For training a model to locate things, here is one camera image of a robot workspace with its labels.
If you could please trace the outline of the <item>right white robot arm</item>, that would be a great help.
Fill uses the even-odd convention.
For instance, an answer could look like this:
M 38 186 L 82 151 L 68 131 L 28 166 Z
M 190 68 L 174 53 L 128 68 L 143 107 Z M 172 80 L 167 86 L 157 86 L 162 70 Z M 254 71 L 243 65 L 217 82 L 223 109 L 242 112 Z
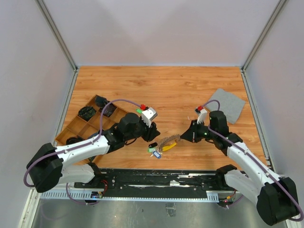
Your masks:
M 295 182 L 264 165 L 246 146 L 243 140 L 229 131 L 225 114 L 208 113 L 203 107 L 195 109 L 198 118 L 191 121 L 181 139 L 192 143 L 211 140 L 215 147 L 236 162 L 217 169 L 215 184 L 220 190 L 229 187 L 239 191 L 256 207 L 261 219 L 272 226 L 285 220 L 300 222 L 304 212 L 299 205 Z

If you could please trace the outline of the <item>keyring with coloured keys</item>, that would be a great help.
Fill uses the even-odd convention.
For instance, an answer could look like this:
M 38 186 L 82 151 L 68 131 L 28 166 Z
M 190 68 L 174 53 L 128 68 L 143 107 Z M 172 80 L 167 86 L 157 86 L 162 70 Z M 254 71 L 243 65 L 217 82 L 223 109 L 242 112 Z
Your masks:
M 158 142 L 153 142 L 148 146 L 147 152 L 150 154 L 150 157 L 155 157 L 160 159 L 164 152 L 169 151 L 175 147 L 178 142 L 181 140 L 179 134 L 174 134 L 169 137 L 165 137 Z

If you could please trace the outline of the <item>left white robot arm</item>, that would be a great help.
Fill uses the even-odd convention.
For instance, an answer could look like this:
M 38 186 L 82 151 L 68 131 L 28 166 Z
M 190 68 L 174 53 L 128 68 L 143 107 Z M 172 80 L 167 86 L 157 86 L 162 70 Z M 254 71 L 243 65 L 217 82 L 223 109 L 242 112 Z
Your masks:
M 151 142 L 160 135 L 153 122 L 156 116 L 150 110 L 143 111 L 140 116 L 127 113 L 114 128 L 101 131 L 90 139 L 58 147 L 46 143 L 27 164 L 24 179 L 30 176 L 32 187 L 38 193 L 51 190 L 58 184 L 72 182 L 86 183 L 96 188 L 102 182 L 99 168 L 92 163 L 82 166 L 75 163 L 117 151 L 126 146 L 129 140 L 142 138 Z

